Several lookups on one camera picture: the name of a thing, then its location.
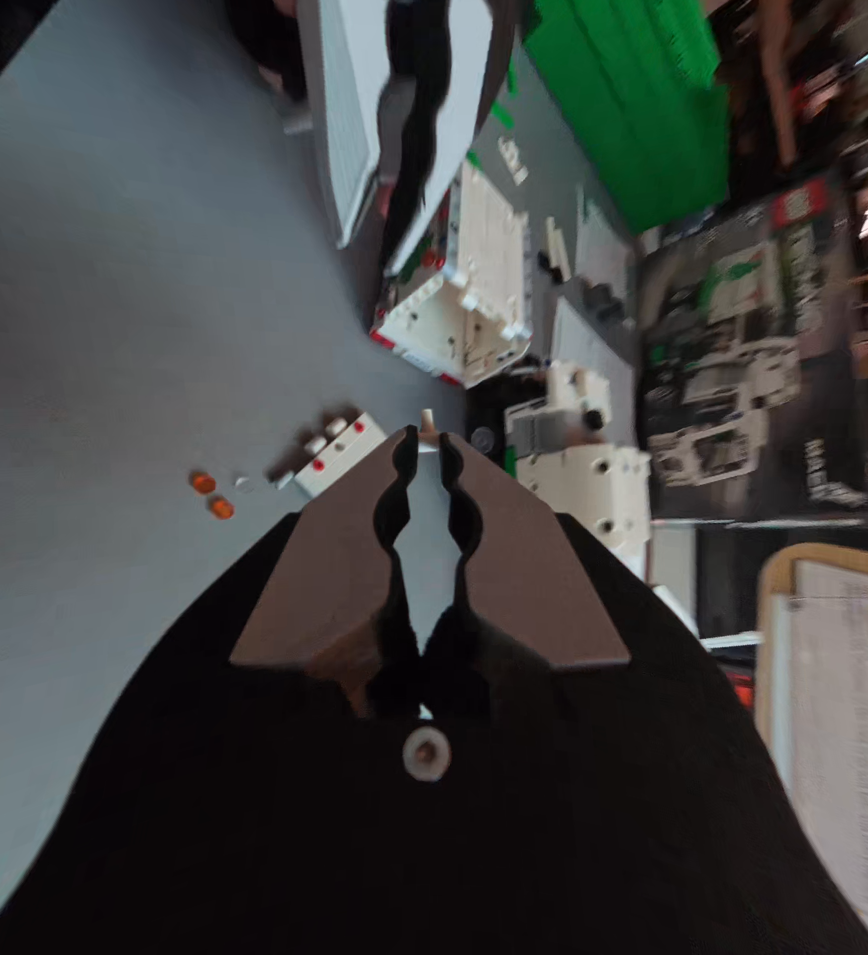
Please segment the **dark grey lego pieces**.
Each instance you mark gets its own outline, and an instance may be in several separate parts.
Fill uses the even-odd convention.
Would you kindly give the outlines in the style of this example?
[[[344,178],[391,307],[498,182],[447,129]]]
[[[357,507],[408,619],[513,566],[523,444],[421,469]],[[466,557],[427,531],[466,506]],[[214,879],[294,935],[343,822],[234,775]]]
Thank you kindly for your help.
[[[600,323],[614,324],[626,318],[625,303],[614,293],[610,283],[591,284],[584,280],[582,302],[588,315]]]

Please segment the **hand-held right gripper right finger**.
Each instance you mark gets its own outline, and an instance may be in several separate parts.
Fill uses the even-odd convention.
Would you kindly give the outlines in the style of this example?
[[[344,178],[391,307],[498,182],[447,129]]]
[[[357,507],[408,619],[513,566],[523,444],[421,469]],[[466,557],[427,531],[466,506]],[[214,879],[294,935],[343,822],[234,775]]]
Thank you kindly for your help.
[[[631,652],[557,515],[463,439],[437,436],[453,597],[422,657],[432,712],[596,712]]]

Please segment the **white lego truck build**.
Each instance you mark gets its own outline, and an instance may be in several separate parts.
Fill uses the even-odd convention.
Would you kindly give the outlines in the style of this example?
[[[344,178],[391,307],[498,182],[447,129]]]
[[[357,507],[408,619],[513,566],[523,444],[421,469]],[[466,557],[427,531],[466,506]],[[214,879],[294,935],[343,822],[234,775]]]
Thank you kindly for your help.
[[[642,577],[652,530],[650,455],[610,440],[607,378],[562,360],[547,363],[542,378],[540,397],[503,413],[505,469]]]

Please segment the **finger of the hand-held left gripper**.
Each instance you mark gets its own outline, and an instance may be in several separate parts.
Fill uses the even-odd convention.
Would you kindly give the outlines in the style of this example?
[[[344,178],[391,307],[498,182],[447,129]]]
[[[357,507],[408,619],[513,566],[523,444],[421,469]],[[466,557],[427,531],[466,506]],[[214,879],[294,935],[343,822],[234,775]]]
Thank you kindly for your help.
[[[347,247],[401,165],[415,83],[391,63],[393,2],[301,1],[298,29],[332,241]]]
[[[380,251],[392,277],[410,259],[473,142],[494,16],[487,2],[394,2],[396,73],[414,81]]]

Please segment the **dark lego set box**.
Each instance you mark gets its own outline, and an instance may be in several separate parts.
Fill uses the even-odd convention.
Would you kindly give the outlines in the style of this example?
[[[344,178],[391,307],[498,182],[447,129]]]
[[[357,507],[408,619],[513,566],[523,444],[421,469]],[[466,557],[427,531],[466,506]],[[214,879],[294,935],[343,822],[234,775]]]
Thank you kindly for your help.
[[[636,426],[655,522],[868,526],[848,212],[827,172],[644,259]]]

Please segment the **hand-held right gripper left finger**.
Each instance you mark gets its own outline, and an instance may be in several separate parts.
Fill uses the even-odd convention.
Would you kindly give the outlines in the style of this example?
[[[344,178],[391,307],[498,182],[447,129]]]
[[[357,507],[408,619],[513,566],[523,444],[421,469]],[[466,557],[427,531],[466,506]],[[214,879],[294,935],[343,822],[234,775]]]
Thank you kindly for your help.
[[[305,505],[230,652],[233,667],[297,671],[336,684],[356,714],[375,714],[371,684],[406,603],[393,544],[409,519],[417,445],[413,425],[392,433]]]

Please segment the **green plastic bin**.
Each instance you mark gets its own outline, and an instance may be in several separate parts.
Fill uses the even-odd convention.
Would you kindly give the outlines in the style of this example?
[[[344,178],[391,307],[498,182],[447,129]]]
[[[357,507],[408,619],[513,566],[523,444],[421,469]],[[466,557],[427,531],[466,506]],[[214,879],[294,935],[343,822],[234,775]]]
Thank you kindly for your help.
[[[728,93],[701,2],[533,2],[523,45],[632,233],[726,199]]]

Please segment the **small white lego plate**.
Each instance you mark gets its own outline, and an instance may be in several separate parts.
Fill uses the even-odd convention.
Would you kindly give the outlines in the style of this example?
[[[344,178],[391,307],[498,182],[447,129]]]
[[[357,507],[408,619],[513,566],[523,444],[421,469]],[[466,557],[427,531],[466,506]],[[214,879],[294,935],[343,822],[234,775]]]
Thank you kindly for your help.
[[[565,235],[552,216],[546,218],[545,233],[545,269],[555,285],[564,285],[571,280],[570,257]]]

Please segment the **white lego brick red studs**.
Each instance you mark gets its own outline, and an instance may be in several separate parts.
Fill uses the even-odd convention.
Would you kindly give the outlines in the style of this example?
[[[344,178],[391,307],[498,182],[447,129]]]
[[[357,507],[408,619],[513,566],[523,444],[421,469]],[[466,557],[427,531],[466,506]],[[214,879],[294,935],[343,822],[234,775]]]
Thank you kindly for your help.
[[[356,411],[327,420],[285,450],[264,471],[277,490],[294,486],[315,499],[382,445],[388,435],[367,413]]]

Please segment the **long white lego assembly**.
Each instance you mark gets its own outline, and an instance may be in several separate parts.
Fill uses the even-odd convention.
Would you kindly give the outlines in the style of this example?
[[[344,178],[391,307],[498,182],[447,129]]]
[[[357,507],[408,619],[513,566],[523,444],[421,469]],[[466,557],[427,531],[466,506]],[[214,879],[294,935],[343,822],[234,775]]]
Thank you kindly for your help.
[[[469,160],[404,264],[385,278],[369,337],[466,389],[519,361],[533,337],[528,217]]]

